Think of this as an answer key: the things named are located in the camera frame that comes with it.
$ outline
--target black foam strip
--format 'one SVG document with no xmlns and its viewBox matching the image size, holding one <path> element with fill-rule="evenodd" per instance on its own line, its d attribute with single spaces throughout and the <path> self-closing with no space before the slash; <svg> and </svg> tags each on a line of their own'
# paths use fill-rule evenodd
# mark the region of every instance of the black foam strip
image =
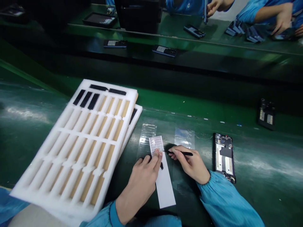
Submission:
<svg viewBox="0 0 303 227">
<path fill-rule="evenodd" d="M 95 105 L 96 105 L 96 102 L 97 102 L 97 100 L 98 100 L 98 98 L 99 98 L 99 95 L 100 94 L 94 94 L 94 96 L 93 96 L 93 98 L 92 98 L 92 100 L 91 100 L 91 103 L 88 105 L 88 109 L 90 109 L 90 110 L 92 110 L 94 107 L 95 107 Z"/>
<path fill-rule="evenodd" d="M 84 92 L 85 92 L 85 90 L 83 90 L 83 89 L 79 92 L 77 98 L 75 99 L 75 101 L 73 103 L 74 105 L 76 105 L 76 106 L 78 105 L 78 103 L 79 103 L 80 99 L 82 98 Z"/>
<path fill-rule="evenodd" d="M 119 95 L 126 95 L 125 91 L 120 91 L 120 90 L 116 90 L 116 89 L 112 89 L 112 88 L 109 89 L 109 92 L 116 93 L 116 94 L 119 94 Z"/>
<path fill-rule="evenodd" d="M 135 109 L 133 110 L 132 117 L 130 118 L 129 124 L 132 122 L 134 116 L 136 115 L 136 112 L 137 112 L 137 109 L 135 108 Z"/>
<path fill-rule="evenodd" d="M 87 92 L 86 96 L 84 97 L 82 103 L 81 103 L 81 107 L 84 108 L 87 104 L 87 101 L 89 100 L 90 96 L 92 95 L 92 92 Z"/>
<path fill-rule="evenodd" d="M 94 85 L 94 84 L 91 84 L 89 87 L 93 88 L 93 89 L 97 89 L 97 90 L 102 90 L 102 91 L 108 90 L 106 87 L 102 87 L 102 86 Z"/>
</svg>

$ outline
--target person's hand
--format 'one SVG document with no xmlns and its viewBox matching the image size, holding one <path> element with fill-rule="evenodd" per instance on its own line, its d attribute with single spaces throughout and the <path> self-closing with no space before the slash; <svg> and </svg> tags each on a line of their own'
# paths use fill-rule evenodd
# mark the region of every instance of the person's hand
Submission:
<svg viewBox="0 0 303 227">
<path fill-rule="evenodd" d="M 169 151 L 173 152 L 173 154 L 169 154 L 169 156 L 174 160 L 178 159 L 184 172 L 192 179 L 199 184 L 206 184 L 209 181 L 211 175 L 204 165 L 200 154 L 196 150 L 188 149 L 184 146 L 176 146 L 169 149 Z M 184 156 L 181 151 L 191 152 L 193 156 Z"/>
<path fill-rule="evenodd" d="M 281 11 L 277 15 L 277 24 L 276 28 L 272 32 L 272 35 L 279 35 L 286 29 L 290 28 L 291 18 L 293 14 L 293 4 L 292 3 L 284 3 L 281 4 Z"/>
<path fill-rule="evenodd" d="M 207 5 L 207 17 L 211 17 L 218 10 L 218 8 L 222 5 L 223 0 L 213 0 L 211 3 Z"/>
<path fill-rule="evenodd" d="M 116 200 L 117 215 L 123 225 L 135 216 L 155 191 L 162 156 L 162 152 L 156 149 L 151 161 L 147 155 L 134 165 L 126 188 Z"/>
<path fill-rule="evenodd" d="M 298 37 L 303 36 L 303 24 L 296 30 L 295 35 Z"/>
</svg>

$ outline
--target white foam tray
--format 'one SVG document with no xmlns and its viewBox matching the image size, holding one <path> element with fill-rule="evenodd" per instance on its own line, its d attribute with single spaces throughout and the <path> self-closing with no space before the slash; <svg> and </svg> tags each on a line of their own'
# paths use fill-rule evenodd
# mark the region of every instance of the white foam tray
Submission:
<svg viewBox="0 0 303 227">
<path fill-rule="evenodd" d="M 122 90 L 126 92 L 126 95 L 89 88 L 91 84 Z M 85 93 L 75 106 L 73 102 L 82 89 L 85 90 Z M 87 92 L 93 94 L 85 107 L 81 108 L 80 104 Z M 94 93 L 98 93 L 100 96 L 94 109 L 89 110 L 87 107 Z M 77 216 L 80 220 L 93 219 L 104 203 L 137 96 L 138 93 L 134 89 L 83 80 L 10 195 L 41 207 Z M 129 105 L 123 117 L 122 113 L 127 103 Z M 123 124 L 115 141 L 113 139 L 120 121 L 123 121 Z M 105 147 L 101 153 L 102 143 L 105 144 Z M 113 150 L 112 155 L 109 157 L 108 166 L 105 166 L 108 154 L 111 154 L 110 150 Z M 94 166 L 98 154 L 102 155 L 98 165 Z M 82 174 L 80 182 L 75 187 L 80 174 Z M 93 175 L 93 180 L 85 200 L 81 201 L 90 175 Z M 95 192 L 101 177 L 104 178 L 101 190 Z M 92 203 L 92 198 L 96 193 L 98 193 L 98 197 L 96 202 Z"/>
<path fill-rule="evenodd" d="M 122 148 L 121 148 L 121 151 L 120 151 L 120 156 L 121 154 L 123 153 L 125 147 L 126 147 L 126 144 L 128 143 L 128 140 L 135 128 L 135 125 L 142 113 L 142 106 L 139 106 L 139 105 L 135 105 L 135 109 L 137 109 L 137 112 L 136 114 L 134 115 L 133 117 L 133 120 L 132 122 L 129 124 L 128 126 L 128 129 L 127 129 L 127 132 L 126 132 L 126 136 L 125 136 L 125 139 L 123 141 L 123 145 L 122 145 Z M 44 209 L 49 212 L 51 215 L 53 215 L 54 217 L 56 217 L 57 219 L 59 219 L 60 221 L 62 221 L 63 223 L 65 223 L 66 225 L 70 226 L 70 227 L 74 227 L 74 226 L 79 226 L 83 220 L 79 219 L 78 217 L 76 216 L 71 216 L 71 215 L 67 215 L 65 213 L 62 213 L 62 212 L 58 212 L 58 211 L 55 211 L 55 210 L 51 210 L 51 209 L 48 209 L 47 207 L 44 207 Z"/>
</svg>

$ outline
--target person's left hand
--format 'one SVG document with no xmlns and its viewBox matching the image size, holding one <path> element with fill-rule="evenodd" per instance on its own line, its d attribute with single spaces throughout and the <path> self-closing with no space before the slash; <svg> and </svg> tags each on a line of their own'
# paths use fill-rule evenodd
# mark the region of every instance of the person's left hand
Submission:
<svg viewBox="0 0 303 227">
<path fill-rule="evenodd" d="M 163 153 L 156 149 L 152 159 L 147 155 L 134 165 L 126 188 L 116 200 L 117 215 L 123 225 L 135 216 L 155 191 L 162 156 Z"/>
<path fill-rule="evenodd" d="M 212 15 L 214 15 L 214 13 L 218 10 L 218 8 L 220 7 L 220 5 L 222 5 L 223 0 L 213 0 L 211 3 L 209 3 L 207 5 L 207 17 L 211 17 Z"/>
<path fill-rule="evenodd" d="M 295 31 L 295 35 L 298 37 L 303 36 L 303 24 Z"/>
</svg>

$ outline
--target black tweezers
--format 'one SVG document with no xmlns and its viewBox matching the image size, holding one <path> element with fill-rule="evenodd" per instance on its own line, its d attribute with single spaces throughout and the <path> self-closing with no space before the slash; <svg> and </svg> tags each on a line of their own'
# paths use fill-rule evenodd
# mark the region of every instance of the black tweezers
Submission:
<svg viewBox="0 0 303 227">
<path fill-rule="evenodd" d="M 173 152 L 171 152 L 171 151 L 164 151 L 164 152 L 166 152 L 166 153 L 168 153 L 168 154 L 173 154 Z M 183 152 L 183 151 L 180 151 L 183 155 L 188 155 L 188 156 L 193 156 L 193 154 L 192 153 L 190 153 L 190 152 Z"/>
</svg>

